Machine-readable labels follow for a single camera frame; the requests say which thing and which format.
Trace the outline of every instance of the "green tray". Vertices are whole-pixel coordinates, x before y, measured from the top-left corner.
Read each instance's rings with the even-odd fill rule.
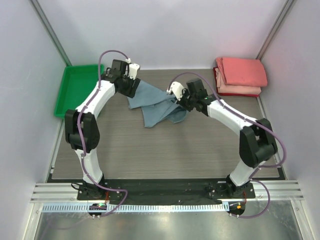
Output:
[[[103,71],[104,66],[101,64],[101,73]],[[75,110],[86,100],[97,81],[97,64],[65,67],[54,115],[63,119],[68,109]]]

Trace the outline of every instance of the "pink towel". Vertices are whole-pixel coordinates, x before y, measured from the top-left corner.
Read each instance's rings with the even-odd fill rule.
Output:
[[[217,57],[216,63],[226,85],[265,87],[266,71],[260,60]]]
[[[216,72],[216,87],[219,93],[228,94],[243,94],[243,95],[259,95],[261,88],[258,86],[235,86],[227,85],[223,81],[222,74],[219,68],[215,69]]]

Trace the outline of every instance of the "blue towel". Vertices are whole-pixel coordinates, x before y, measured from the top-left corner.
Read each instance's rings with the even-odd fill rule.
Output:
[[[128,97],[128,101],[130,109],[141,107],[146,128],[152,128],[165,119],[174,124],[180,123],[187,116],[187,111],[175,103],[173,95],[168,95],[145,81],[140,81],[134,98]]]

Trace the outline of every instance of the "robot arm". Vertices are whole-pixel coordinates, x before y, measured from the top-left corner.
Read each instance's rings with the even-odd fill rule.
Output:
[[[107,101],[117,92],[130,98],[135,96],[140,83],[140,79],[137,78],[139,69],[140,66],[131,63],[130,59],[126,61],[113,60],[111,68],[107,68],[106,72],[101,75],[101,83],[97,82],[91,94],[76,110],[69,109],[64,116],[66,142],[75,150],[81,162],[84,150],[77,127],[77,119],[80,111],[85,107],[81,116],[81,129],[86,147],[84,165],[92,179],[101,186],[105,185],[105,179],[97,156],[100,133],[96,119]],[[87,105],[97,91],[98,93],[95,98]],[[82,189],[91,197],[100,198],[104,194],[104,190],[95,186],[84,171],[83,181]]]
[[[198,112],[220,121],[239,136],[241,159],[234,171],[226,177],[226,187],[232,197],[242,195],[244,188],[250,182],[251,175],[260,165],[276,154],[278,148],[272,135],[235,116],[224,106],[237,112],[244,119],[260,123],[268,129],[272,129],[270,122],[265,118],[257,120],[246,116],[229,106],[224,100],[219,99],[224,104],[224,106],[221,105],[213,95],[208,95],[199,78],[187,82],[187,88],[175,81],[167,92],[174,94],[177,104],[189,112],[195,108]]]

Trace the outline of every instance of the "wooden table surface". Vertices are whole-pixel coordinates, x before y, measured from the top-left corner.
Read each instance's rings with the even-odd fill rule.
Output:
[[[138,77],[165,90],[173,77],[186,71],[190,72],[141,70]],[[211,69],[193,72],[214,82]],[[188,74],[177,81],[184,84],[194,78]],[[227,96],[223,99],[248,116],[262,118],[256,98]],[[219,121],[196,110],[188,113],[181,123],[164,120],[153,128],[145,128],[142,110],[129,109],[127,98],[117,93],[102,109],[97,123],[100,132],[97,155],[107,179],[225,178],[240,160],[238,136]],[[264,168],[256,175],[278,176],[274,168]],[[78,157],[63,134],[52,178],[82,177]]]

